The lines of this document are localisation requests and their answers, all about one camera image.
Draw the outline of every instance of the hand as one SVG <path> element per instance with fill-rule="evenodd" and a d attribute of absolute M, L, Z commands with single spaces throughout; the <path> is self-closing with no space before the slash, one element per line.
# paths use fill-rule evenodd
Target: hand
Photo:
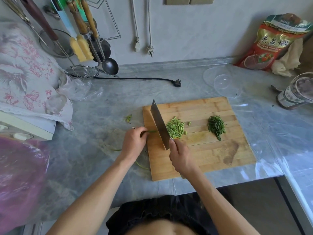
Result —
<path fill-rule="evenodd" d="M 136 161 L 146 144 L 147 136 L 149 134 L 144 133 L 142 137 L 140 137 L 140 134 L 143 131 L 148 131 L 148 129 L 145 127 L 139 127 L 136 129 L 132 128 L 126 132 L 122 152 L 119 156 L 121 159 L 128 159 L 132 164 Z"/>
<path fill-rule="evenodd" d="M 170 139 L 170 160 L 175 170 L 187 178 L 193 169 L 198 168 L 196 162 L 190 155 L 189 149 L 178 139 Z"/>

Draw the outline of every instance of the bamboo cutting board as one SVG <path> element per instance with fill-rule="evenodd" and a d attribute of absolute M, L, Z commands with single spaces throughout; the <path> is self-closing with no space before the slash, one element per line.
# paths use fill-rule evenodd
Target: bamboo cutting board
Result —
<path fill-rule="evenodd" d="M 150 107 L 143 107 L 145 127 L 149 130 L 157 130 Z M 188 146 L 203 172 L 256 162 L 226 97 L 160 104 L 158 108 L 165 124 L 174 116 L 185 122 L 187 135 L 183 135 L 181 141 Z M 213 115 L 219 115 L 225 124 L 226 133 L 222 134 L 221 142 L 208 131 L 208 118 Z M 158 133 L 149 135 L 147 145 L 153 181 L 180 176 L 169 159 L 170 150 L 165 150 Z"/>

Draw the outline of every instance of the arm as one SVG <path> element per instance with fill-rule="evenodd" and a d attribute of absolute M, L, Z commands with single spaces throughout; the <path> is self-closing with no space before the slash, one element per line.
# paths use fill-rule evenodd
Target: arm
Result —
<path fill-rule="evenodd" d="M 195 188 L 220 235 L 260 235 L 251 224 L 218 192 L 178 139 L 170 139 L 170 160 Z"/>
<path fill-rule="evenodd" d="M 61 214 L 47 235 L 97 233 L 120 183 L 146 144 L 147 133 L 140 138 L 142 131 L 147 129 L 139 127 L 126 132 L 116 161 Z"/>

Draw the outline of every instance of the kitchen knife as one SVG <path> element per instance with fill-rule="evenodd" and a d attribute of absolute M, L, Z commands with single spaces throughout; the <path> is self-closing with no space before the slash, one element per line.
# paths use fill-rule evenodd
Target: kitchen knife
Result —
<path fill-rule="evenodd" d="M 162 115 L 161 115 L 161 113 L 157 107 L 155 100 L 153 100 L 153 102 L 152 102 L 150 111 L 151 111 L 152 117 L 154 119 L 154 122 L 156 124 L 157 130 L 159 131 L 159 134 L 162 138 L 162 142 L 165 146 L 165 149 L 169 150 L 170 147 L 168 145 L 168 142 L 169 142 L 171 137 L 167 131 L 166 125 L 162 119 Z"/>

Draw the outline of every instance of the pink plastic bag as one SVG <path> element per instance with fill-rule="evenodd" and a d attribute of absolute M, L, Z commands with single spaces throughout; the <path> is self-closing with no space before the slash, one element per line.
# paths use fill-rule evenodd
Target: pink plastic bag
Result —
<path fill-rule="evenodd" d="M 23 225 L 37 203 L 49 161 L 39 148 L 0 137 L 0 234 Z"/>

